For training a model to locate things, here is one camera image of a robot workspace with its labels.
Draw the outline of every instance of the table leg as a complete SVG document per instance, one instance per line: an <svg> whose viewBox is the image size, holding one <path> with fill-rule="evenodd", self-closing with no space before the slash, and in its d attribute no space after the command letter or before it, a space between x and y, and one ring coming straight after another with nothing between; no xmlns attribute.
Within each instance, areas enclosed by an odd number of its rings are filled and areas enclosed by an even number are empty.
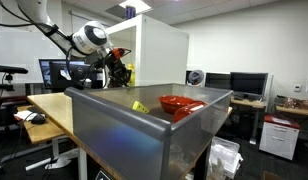
<svg viewBox="0 0 308 180"><path fill-rule="evenodd" d="M194 180L206 180L211 147L212 147L212 142L207 146L207 148L204 150L204 152L196 161Z"/></svg>
<svg viewBox="0 0 308 180"><path fill-rule="evenodd" d="M86 152L82 148L79 148L78 170L79 170L79 179L87 180Z"/></svg>
<svg viewBox="0 0 308 180"><path fill-rule="evenodd" d="M254 117L253 133L252 133L252 137L250 139L250 144L253 144L253 145L256 145L256 131L257 131L259 114L260 114L259 109L256 109L256 114L255 114L255 117Z"/></svg>

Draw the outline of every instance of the cabinet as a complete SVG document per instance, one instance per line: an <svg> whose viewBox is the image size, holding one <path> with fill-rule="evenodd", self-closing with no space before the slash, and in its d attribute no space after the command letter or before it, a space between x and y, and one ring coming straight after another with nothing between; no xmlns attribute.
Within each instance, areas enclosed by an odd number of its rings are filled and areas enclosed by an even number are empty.
<svg viewBox="0 0 308 180"><path fill-rule="evenodd" d="M260 150L292 160L299 133L295 122L277 123L275 117L265 116Z"/></svg>
<svg viewBox="0 0 308 180"><path fill-rule="evenodd" d="M134 64L136 86L184 84L187 33L145 15L109 27L106 32L115 47L132 50L122 62Z"/></svg>

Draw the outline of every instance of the white partition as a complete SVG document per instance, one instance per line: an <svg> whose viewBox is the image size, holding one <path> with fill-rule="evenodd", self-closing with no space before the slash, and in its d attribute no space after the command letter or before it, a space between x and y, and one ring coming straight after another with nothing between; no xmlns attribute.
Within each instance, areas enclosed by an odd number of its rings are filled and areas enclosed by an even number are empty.
<svg viewBox="0 0 308 180"><path fill-rule="evenodd" d="M13 75L14 84L42 83L38 59L65 58L59 48L41 32L0 27L0 65L22 67L28 74ZM4 74L0 73L0 84Z"/></svg>
<svg viewBox="0 0 308 180"><path fill-rule="evenodd" d="M106 29L115 47L132 53L122 58L135 66L135 85L184 84L189 35L145 15Z"/></svg>

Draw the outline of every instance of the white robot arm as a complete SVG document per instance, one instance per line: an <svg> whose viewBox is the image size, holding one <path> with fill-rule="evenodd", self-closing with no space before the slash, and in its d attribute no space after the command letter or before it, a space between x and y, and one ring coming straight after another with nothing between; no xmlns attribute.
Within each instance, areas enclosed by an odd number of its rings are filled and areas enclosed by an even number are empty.
<svg viewBox="0 0 308 180"><path fill-rule="evenodd" d="M105 51L112 43L104 27L97 21L90 21L78 32L65 36L46 13L47 0L16 0L22 13L50 38L64 54L75 57L85 57L96 50Z"/></svg>

